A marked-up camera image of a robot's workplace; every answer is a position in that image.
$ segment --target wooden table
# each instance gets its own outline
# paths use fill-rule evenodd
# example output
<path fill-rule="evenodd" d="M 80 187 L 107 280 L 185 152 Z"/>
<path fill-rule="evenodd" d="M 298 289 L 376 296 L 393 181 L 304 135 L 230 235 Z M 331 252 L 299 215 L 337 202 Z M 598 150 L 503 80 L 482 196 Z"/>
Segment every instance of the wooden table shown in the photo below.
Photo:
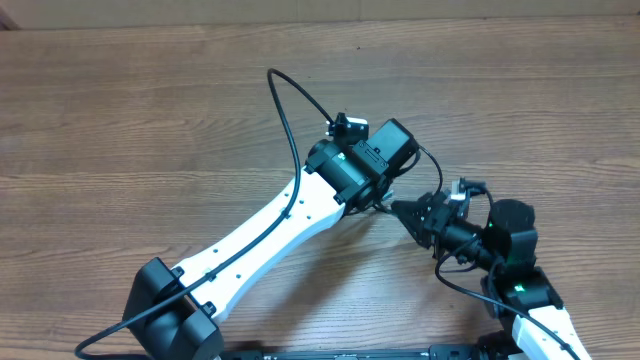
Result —
<path fill-rule="evenodd" d="M 446 182 L 535 206 L 538 264 L 594 359 L 640 339 L 640 17 L 0 34 L 0 358 L 71 359 L 136 271 L 222 238 L 293 174 L 270 66 L 330 113 L 395 117 Z M 324 120 L 281 85 L 303 159 Z M 396 198 L 432 190 L 423 161 Z M 472 207 L 475 219 L 487 211 Z M 229 348 L 416 348 L 499 329 L 397 220 L 346 218 L 266 275 Z M 479 289 L 481 272 L 451 278 Z M 93 351 L 139 350 L 127 332 Z"/>

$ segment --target black base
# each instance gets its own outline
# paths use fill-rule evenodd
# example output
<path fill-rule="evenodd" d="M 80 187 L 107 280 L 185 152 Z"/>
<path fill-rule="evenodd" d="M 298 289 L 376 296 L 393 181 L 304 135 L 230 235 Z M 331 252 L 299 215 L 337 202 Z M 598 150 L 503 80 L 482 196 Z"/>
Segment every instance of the black base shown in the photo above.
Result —
<path fill-rule="evenodd" d="M 162 260 L 151 260 L 133 281 L 122 319 L 130 319 L 183 290 L 178 281 L 181 275 L 181 269 L 171 271 Z M 155 360 L 212 360 L 224 347 L 220 330 L 211 320 L 213 313 L 213 306 L 195 307 L 184 298 L 131 324 L 129 330 Z"/>
<path fill-rule="evenodd" d="M 476 345 L 433 345 L 414 350 L 223 352 L 221 360 L 507 360 L 490 356 Z"/>

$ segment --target black bracket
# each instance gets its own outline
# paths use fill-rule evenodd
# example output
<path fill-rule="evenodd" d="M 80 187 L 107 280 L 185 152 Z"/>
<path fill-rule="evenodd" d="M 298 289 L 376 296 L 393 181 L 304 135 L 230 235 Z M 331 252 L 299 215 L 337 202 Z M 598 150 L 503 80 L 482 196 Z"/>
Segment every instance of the black bracket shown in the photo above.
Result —
<path fill-rule="evenodd" d="M 182 269 L 171 271 L 154 258 L 136 274 L 123 320 L 130 319 L 184 286 L 178 281 Z M 184 298 L 164 310 L 129 326 L 133 336 L 155 360 L 210 360 L 224 348 L 220 329 L 211 319 L 216 312 L 211 303 L 195 307 Z"/>

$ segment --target black connector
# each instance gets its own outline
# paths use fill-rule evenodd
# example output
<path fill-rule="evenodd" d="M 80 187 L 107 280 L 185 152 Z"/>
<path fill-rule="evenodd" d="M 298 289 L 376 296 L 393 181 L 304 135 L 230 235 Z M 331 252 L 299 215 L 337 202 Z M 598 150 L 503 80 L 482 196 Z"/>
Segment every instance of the black connector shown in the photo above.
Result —
<path fill-rule="evenodd" d="M 333 136 L 333 140 L 343 146 L 351 146 L 361 140 L 369 138 L 369 123 L 364 119 L 347 117 L 345 113 L 338 113 L 336 121 L 332 124 L 327 121 L 329 129 L 328 136 Z"/>

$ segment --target black wire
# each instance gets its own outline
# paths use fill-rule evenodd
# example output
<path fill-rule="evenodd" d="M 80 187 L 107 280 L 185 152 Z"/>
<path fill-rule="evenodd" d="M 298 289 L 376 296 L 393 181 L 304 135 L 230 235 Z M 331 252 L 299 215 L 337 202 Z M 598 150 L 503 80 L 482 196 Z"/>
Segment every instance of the black wire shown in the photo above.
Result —
<path fill-rule="evenodd" d="M 420 151 L 416 151 L 416 154 L 413 157 L 413 162 L 411 163 L 411 165 L 407 166 L 406 168 L 400 169 L 396 177 L 400 177 L 406 174 L 409 170 L 413 169 L 413 167 L 416 166 L 418 161 L 420 161 L 420 154 L 421 154 Z"/>
<path fill-rule="evenodd" d="M 366 208 L 364 208 L 364 210 L 352 210 L 351 212 L 349 212 L 348 214 L 344 214 L 344 216 L 353 216 L 353 215 L 357 215 L 357 214 L 362 214 L 363 212 L 369 210 L 369 208 L 371 208 L 371 206 L 367 206 Z"/>
<path fill-rule="evenodd" d="M 449 274 L 449 273 L 461 273 L 461 272 L 470 272 L 470 271 L 473 271 L 473 270 L 475 270 L 475 269 L 477 269 L 477 268 L 478 268 L 478 264 L 473 263 L 473 264 L 471 264 L 471 266 L 469 266 L 468 268 L 465 268 L 465 269 L 442 270 L 442 271 L 440 271 L 440 272 L 441 272 L 441 273 L 443 273 L 443 274 Z"/>
<path fill-rule="evenodd" d="M 487 199 L 489 199 L 489 209 L 493 209 L 493 196 L 491 196 L 491 192 L 486 187 L 483 189 L 485 194 L 487 195 Z"/>
<path fill-rule="evenodd" d="M 385 214 L 389 214 L 389 215 L 398 217 L 398 214 L 394 213 L 391 209 L 389 209 L 386 206 L 384 206 L 382 204 L 382 201 L 380 201 L 379 198 L 374 199 L 373 208 L 376 209 L 377 211 L 383 212 Z"/>
<path fill-rule="evenodd" d="M 491 268 L 489 268 L 489 276 L 488 276 L 488 281 L 487 281 L 487 286 L 489 287 L 489 295 L 491 296 L 492 299 L 496 299 L 498 298 L 498 290 L 496 289 L 495 284 L 493 283 L 493 278 L 495 277 L 496 274 L 496 269 L 498 268 L 498 265 L 502 265 L 504 264 L 504 258 L 500 255 L 496 256 L 495 260 L 493 260 L 493 263 L 491 264 Z"/>
<path fill-rule="evenodd" d="M 553 331 L 551 331 L 549 328 L 547 328 L 546 326 L 544 326 L 542 323 L 540 323 L 538 320 L 534 319 L 533 317 L 531 317 L 529 314 L 526 314 L 512 306 L 509 306 L 507 304 L 504 304 L 503 302 L 500 302 L 498 300 L 494 300 L 491 299 L 489 297 L 486 297 L 482 294 L 478 294 L 476 292 L 473 292 L 471 290 L 465 289 L 462 286 L 458 286 L 452 282 L 449 282 L 447 279 L 445 279 L 444 277 L 442 277 L 442 275 L 440 274 L 440 267 L 442 266 L 442 264 L 444 264 L 445 261 L 447 261 L 447 259 L 449 259 L 452 256 L 456 256 L 458 255 L 462 250 L 464 250 L 467 246 L 473 244 L 476 241 L 479 241 L 480 238 L 478 237 L 473 237 L 472 239 L 470 239 L 469 241 L 465 242 L 464 244 L 462 244 L 461 246 L 459 246 L 457 249 L 455 249 L 453 252 L 448 253 L 447 255 L 443 256 L 442 258 L 440 258 L 440 260 L 438 260 L 438 263 L 436 264 L 436 277 L 438 278 L 438 280 L 440 280 L 440 282 L 442 282 L 444 285 L 448 286 L 449 288 L 461 292 L 465 295 L 474 297 L 476 299 L 480 299 L 483 301 L 486 301 L 488 303 L 500 306 L 502 308 L 504 308 L 505 310 L 511 311 L 514 314 L 519 315 L 520 317 L 531 321 L 534 325 L 536 325 L 538 328 L 540 328 L 540 330 L 544 331 L 545 333 L 547 333 L 547 335 L 549 335 L 553 340 L 557 341 L 558 344 L 560 344 L 560 347 L 567 351 L 569 353 L 569 355 L 571 355 L 571 357 L 575 360 L 580 360 L 580 358 L 578 357 L 578 355 L 575 353 L 575 351 L 573 351 L 573 349 L 571 348 L 571 345 L 567 344 L 566 342 L 564 342 L 564 340 L 562 340 L 557 334 L 555 334 Z"/>
<path fill-rule="evenodd" d="M 300 86 L 297 82 L 293 81 L 292 78 L 288 77 L 287 75 L 285 75 L 283 72 L 279 70 L 271 68 L 267 71 L 267 76 L 271 78 L 271 74 L 278 75 L 280 78 L 288 82 L 291 86 L 296 88 L 296 90 L 298 90 L 302 95 L 304 95 L 304 97 L 307 98 L 307 100 L 309 100 L 309 102 L 313 104 L 313 106 L 315 106 L 316 109 L 318 109 L 318 111 L 320 111 L 320 113 L 325 117 L 325 119 L 327 119 L 329 124 L 333 124 L 334 121 L 331 118 L 331 116 L 329 116 L 329 113 L 327 113 L 327 111 L 322 106 L 320 106 L 320 104 L 316 101 L 316 99 L 314 99 L 311 95 L 309 95 L 309 93 L 305 89 L 303 89 L 302 86 Z M 282 118 L 282 116 L 284 116 L 284 112 L 282 112 L 282 106 L 279 105 L 280 100 L 276 100 L 278 99 L 278 94 L 275 93 L 275 88 L 273 87 L 272 80 L 269 80 L 269 87 L 271 88 L 271 95 L 273 96 L 273 101 L 276 102 L 278 113 L 280 113 L 280 116 Z"/>
<path fill-rule="evenodd" d="M 424 152 L 429 157 L 429 159 L 431 159 L 431 161 L 433 161 L 433 164 L 436 166 L 436 169 L 438 169 L 438 176 L 440 178 L 440 182 L 438 183 L 438 189 L 436 190 L 436 192 L 433 193 L 433 195 L 436 195 L 440 192 L 440 190 L 442 190 L 442 181 L 443 181 L 442 169 L 440 169 L 440 164 L 438 164 L 438 160 L 436 160 L 435 156 L 431 155 L 429 150 L 427 150 L 422 145 L 418 145 L 418 147 L 420 148 L 420 150 L 422 150 L 422 152 Z"/>
<path fill-rule="evenodd" d="M 278 97 L 278 92 L 276 91 L 276 87 L 273 83 L 273 75 L 279 76 L 280 78 L 284 79 L 286 82 L 291 84 L 293 87 L 298 89 L 298 91 L 300 91 L 302 95 L 304 95 L 304 97 L 306 97 L 327 118 L 327 121 L 332 121 L 332 120 L 331 120 L 331 117 L 329 117 L 329 115 L 327 114 L 327 112 L 320 106 L 320 104 L 318 104 L 318 102 L 315 99 L 313 99 L 311 95 L 309 95 L 309 93 L 307 93 L 293 79 L 291 79 L 290 77 L 288 77 L 287 75 L 283 74 L 282 72 L 276 69 L 269 69 L 267 71 L 267 80 L 269 82 L 269 89 L 271 90 L 271 95 L 273 96 L 273 102 L 275 103 L 276 109 L 278 110 L 278 115 L 280 115 L 280 120 L 282 121 L 284 132 L 287 135 L 287 140 L 289 141 L 289 147 L 291 148 L 291 154 L 293 156 L 293 163 L 295 166 L 295 181 L 293 184 L 293 191 L 291 192 L 291 199 L 289 200 L 289 203 L 287 204 L 287 206 L 282 210 L 278 218 L 276 218 L 276 220 L 265 231 L 262 232 L 262 234 L 260 234 L 257 238 L 255 238 L 248 245 L 242 248 L 242 250 L 235 253 L 233 256 L 231 256 L 230 258 L 222 262 L 215 269 L 206 273 L 203 277 L 201 277 L 196 282 L 186 287 L 184 290 L 178 292 L 177 294 L 171 296 L 170 298 L 139 313 L 138 315 L 128 320 L 123 320 L 115 325 L 108 327 L 107 329 L 91 336 L 90 338 L 78 344 L 78 346 L 74 350 L 74 353 L 78 358 L 85 359 L 85 360 L 107 360 L 107 359 L 109 360 L 111 359 L 148 360 L 149 357 L 147 357 L 146 355 L 135 355 L 135 354 L 92 355 L 92 354 L 85 353 L 83 350 L 86 347 L 106 338 L 107 336 L 110 336 L 124 329 L 125 327 L 132 325 L 133 323 L 139 320 L 142 320 L 152 314 L 155 314 L 156 312 L 164 309 L 165 307 L 171 305 L 172 303 L 184 298 L 187 294 L 191 293 L 192 291 L 194 291 L 196 288 L 198 288 L 200 285 L 204 284 L 205 282 L 214 279 L 216 275 L 220 273 L 220 271 L 224 270 L 227 266 L 231 265 L 234 261 L 236 261 L 241 256 L 245 255 L 247 252 L 253 249 L 256 245 L 258 245 L 258 243 L 260 243 L 264 238 L 266 238 L 276 227 L 278 227 L 278 225 L 280 225 L 280 223 L 284 219 L 288 217 L 289 212 L 291 211 L 291 208 L 295 204 L 296 198 L 298 197 L 298 191 L 300 190 L 300 177 L 301 177 L 300 158 L 298 157 L 298 150 L 296 148 L 296 143 L 293 139 L 293 134 L 291 133 L 291 128 L 289 127 L 289 122 L 287 121 L 287 117 L 284 114 L 284 110 L 282 109 L 282 104 L 280 103 L 280 98 Z"/>

